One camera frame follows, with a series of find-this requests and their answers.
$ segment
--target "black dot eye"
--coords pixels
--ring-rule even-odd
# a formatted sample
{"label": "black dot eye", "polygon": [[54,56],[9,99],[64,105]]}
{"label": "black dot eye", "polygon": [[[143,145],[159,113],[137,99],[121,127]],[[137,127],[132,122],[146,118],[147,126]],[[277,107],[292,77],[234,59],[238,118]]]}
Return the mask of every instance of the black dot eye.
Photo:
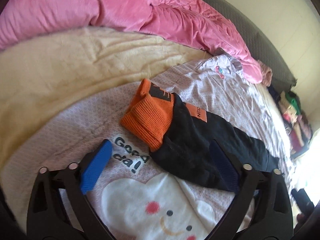
{"label": "black dot eye", "polygon": [[168,210],[167,211],[167,216],[171,217],[173,215],[173,211],[172,210]]}

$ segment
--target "green cloth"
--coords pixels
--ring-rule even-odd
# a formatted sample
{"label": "green cloth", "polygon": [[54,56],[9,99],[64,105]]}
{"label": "green cloth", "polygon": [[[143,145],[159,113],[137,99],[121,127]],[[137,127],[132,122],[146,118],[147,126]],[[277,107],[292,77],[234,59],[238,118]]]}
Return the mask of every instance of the green cloth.
{"label": "green cloth", "polygon": [[288,93],[285,94],[285,98],[288,100],[288,102],[294,107],[294,109],[297,110],[297,114],[301,114],[301,110],[298,106],[298,102],[295,98],[291,97]]}

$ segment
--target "smiling mouth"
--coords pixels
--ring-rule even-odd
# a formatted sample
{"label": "smiling mouth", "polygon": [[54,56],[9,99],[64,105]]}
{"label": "smiling mouth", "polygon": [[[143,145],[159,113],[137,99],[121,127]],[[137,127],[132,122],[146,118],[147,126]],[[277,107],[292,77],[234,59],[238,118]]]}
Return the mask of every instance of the smiling mouth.
{"label": "smiling mouth", "polygon": [[166,228],[165,227],[165,225],[164,225],[164,217],[162,217],[161,219],[160,219],[160,225],[161,225],[161,228],[162,228],[162,230],[167,234],[167,235],[169,235],[169,236],[178,236],[178,235],[181,235],[181,234],[183,234],[183,232],[184,231],[179,231],[179,232],[172,232],[172,231],[170,231],[168,228]]}

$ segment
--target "beige blanket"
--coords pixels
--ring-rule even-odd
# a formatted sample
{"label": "beige blanket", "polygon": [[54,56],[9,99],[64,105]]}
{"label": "beige blanket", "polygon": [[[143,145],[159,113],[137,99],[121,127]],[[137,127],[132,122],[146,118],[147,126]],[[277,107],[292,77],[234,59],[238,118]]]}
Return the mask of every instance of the beige blanket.
{"label": "beige blanket", "polygon": [[0,53],[0,168],[50,118],[99,91],[209,58],[154,35],[87,27]]}

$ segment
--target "gray pillow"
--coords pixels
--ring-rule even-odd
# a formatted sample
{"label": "gray pillow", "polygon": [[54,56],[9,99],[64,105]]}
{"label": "gray pillow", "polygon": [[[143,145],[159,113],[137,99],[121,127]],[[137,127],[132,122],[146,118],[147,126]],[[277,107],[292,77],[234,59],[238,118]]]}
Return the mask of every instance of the gray pillow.
{"label": "gray pillow", "polygon": [[272,69],[273,87],[281,93],[288,92],[297,80],[271,41],[242,12],[225,0],[203,0],[225,18],[230,19],[244,39],[253,58],[261,60]]}

